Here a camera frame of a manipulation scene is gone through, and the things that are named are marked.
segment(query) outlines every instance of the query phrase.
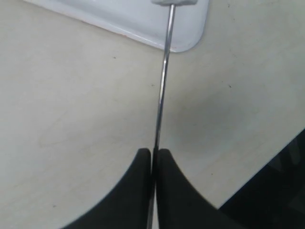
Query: white tray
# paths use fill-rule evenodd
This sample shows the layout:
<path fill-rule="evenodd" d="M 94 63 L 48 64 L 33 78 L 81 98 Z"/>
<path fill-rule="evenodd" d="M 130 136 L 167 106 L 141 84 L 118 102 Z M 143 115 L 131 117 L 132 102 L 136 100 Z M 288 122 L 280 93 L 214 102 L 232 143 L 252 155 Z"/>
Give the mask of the white tray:
<path fill-rule="evenodd" d="M 25 0 L 89 24 L 163 49 L 168 7 L 150 0 Z M 183 52 L 197 44 L 203 34 L 209 0 L 178 7 L 172 51 Z"/>

